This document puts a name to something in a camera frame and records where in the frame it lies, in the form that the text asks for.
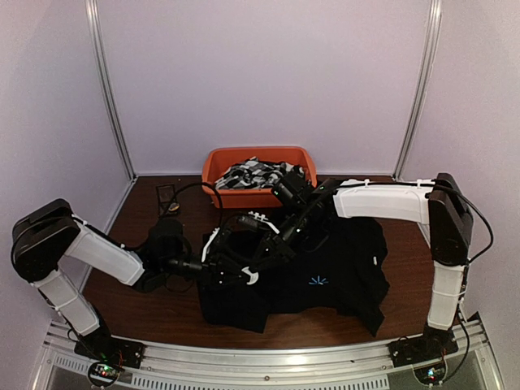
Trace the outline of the black t-shirt blue logo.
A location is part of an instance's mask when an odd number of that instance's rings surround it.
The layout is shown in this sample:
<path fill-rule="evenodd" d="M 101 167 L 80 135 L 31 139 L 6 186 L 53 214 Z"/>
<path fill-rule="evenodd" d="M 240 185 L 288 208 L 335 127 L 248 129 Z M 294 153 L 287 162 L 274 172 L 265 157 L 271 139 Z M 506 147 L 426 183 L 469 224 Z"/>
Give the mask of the black t-shirt blue logo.
<path fill-rule="evenodd" d="M 291 262 L 260 272 L 253 285 L 216 289 L 199 284 L 204 320 L 262 333 L 272 314 L 325 307 L 358 318 L 375 336 L 384 321 L 379 306 L 389 290 L 381 224 L 369 217 L 332 217 L 296 247 L 296 254 Z"/>

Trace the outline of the round picture brooch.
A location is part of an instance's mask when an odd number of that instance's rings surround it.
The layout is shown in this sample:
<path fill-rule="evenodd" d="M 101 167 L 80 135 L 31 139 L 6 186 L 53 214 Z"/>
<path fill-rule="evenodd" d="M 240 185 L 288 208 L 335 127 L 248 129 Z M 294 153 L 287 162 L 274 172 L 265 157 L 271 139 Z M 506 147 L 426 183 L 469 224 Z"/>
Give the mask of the round picture brooch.
<path fill-rule="evenodd" d="M 248 266 L 242 268 L 241 272 L 246 276 L 247 285 L 253 285 L 258 282 L 259 274 L 257 272 L 252 272 Z"/>

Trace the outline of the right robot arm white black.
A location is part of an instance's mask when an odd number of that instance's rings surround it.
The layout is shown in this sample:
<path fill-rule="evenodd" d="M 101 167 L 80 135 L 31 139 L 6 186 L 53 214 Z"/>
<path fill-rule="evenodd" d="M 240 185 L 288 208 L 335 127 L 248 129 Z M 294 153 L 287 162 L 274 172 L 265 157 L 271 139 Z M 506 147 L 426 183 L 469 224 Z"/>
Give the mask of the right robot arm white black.
<path fill-rule="evenodd" d="M 452 341 L 451 328 L 470 265 L 474 219 L 469 201 L 450 174 L 411 182 L 328 179 L 314 187 L 291 171 L 278 179 L 271 191 L 290 214 L 280 225 L 253 215 L 268 231 L 253 256 L 252 271 L 292 260 L 292 243 L 330 212 L 341 218 L 399 219 L 427 225 L 434 282 L 427 322 L 416 349 L 422 358 L 431 359 Z"/>

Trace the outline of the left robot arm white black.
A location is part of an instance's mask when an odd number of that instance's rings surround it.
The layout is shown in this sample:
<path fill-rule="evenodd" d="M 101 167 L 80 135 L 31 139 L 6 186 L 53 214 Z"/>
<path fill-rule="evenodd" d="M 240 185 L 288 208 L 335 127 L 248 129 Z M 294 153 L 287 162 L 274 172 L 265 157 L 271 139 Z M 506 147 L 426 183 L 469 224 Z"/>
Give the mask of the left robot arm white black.
<path fill-rule="evenodd" d="M 67 320 L 79 341 L 100 361 L 112 359 L 117 344 L 102 316 L 60 269 L 64 257 L 75 258 L 144 293 L 155 290 L 169 275 L 218 287 L 258 279 L 247 266 L 208 247 L 201 257 L 193 254 L 182 223 L 175 219 L 160 219 L 143 244 L 129 248 L 80 219 L 62 198 L 46 204 L 15 223 L 12 266 Z"/>

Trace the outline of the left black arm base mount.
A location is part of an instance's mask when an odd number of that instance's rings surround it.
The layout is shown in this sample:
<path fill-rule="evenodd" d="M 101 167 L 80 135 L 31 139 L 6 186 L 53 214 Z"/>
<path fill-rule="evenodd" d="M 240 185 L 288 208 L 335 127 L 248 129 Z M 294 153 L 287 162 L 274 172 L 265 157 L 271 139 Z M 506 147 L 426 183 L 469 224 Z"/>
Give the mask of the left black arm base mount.
<path fill-rule="evenodd" d="M 74 353 L 113 366 L 138 369 L 141 367 L 144 349 L 145 346 L 141 342 L 92 333 L 80 337 Z"/>

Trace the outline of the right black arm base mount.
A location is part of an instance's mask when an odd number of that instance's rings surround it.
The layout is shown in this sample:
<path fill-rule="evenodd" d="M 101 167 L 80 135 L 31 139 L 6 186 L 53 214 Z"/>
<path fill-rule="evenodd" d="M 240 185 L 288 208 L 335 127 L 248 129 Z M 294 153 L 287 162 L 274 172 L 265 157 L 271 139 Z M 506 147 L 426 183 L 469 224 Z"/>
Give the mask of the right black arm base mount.
<path fill-rule="evenodd" d="M 458 351 L 453 337 L 427 336 L 401 337 L 388 344 L 388 351 L 395 367 L 416 365 L 430 360 L 439 360 L 446 354 Z"/>

